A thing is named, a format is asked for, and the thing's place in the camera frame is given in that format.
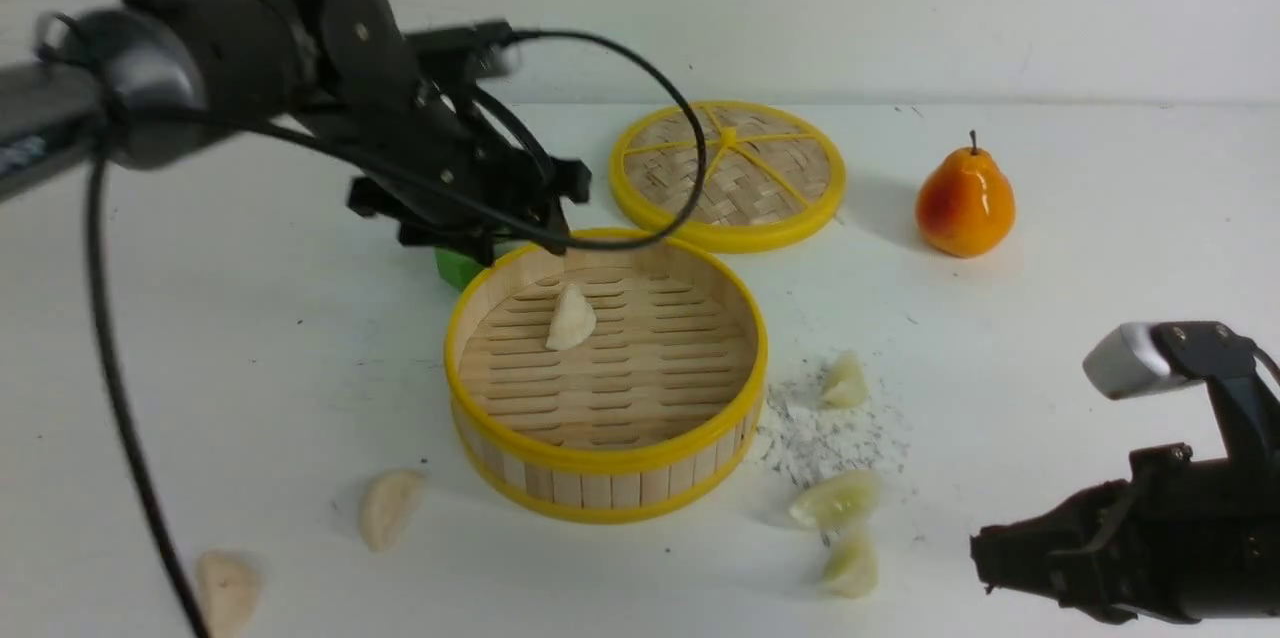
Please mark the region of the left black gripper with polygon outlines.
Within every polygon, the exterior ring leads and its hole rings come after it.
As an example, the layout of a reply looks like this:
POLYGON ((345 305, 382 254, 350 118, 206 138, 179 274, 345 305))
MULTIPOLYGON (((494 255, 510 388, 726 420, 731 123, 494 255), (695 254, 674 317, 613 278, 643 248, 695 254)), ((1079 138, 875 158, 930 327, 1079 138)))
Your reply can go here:
POLYGON ((361 163, 346 206, 398 225, 408 247, 438 247, 489 266, 503 240, 561 254, 564 205, 591 197, 593 174, 550 155, 529 132, 513 140, 483 115, 492 97, 452 92, 419 70, 378 76, 335 72, 294 91, 296 120, 361 163))

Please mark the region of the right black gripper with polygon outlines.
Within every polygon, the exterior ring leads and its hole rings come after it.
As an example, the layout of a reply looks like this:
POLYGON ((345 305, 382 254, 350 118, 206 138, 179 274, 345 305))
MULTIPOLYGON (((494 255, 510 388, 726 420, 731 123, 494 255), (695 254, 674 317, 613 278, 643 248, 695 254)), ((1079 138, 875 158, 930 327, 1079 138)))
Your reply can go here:
POLYGON ((1128 480, 973 536, 986 589, 1052 600, 1108 625, 1276 618, 1277 465, 1196 461, 1188 445, 1138 450, 1130 465, 1128 480))

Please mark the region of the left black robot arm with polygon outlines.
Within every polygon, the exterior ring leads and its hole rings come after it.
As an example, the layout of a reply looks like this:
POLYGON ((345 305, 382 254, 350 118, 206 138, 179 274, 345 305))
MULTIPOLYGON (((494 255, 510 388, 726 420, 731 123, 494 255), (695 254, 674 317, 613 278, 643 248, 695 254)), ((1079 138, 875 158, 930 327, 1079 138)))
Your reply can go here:
POLYGON ((157 170, 282 117, 360 164, 347 208, 406 247, 488 266, 531 228, 563 238, 593 174, 550 155, 481 81, 502 77, 503 20, 404 32, 388 0, 122 0, 3 68, 3 197, 104 149, 157 170))

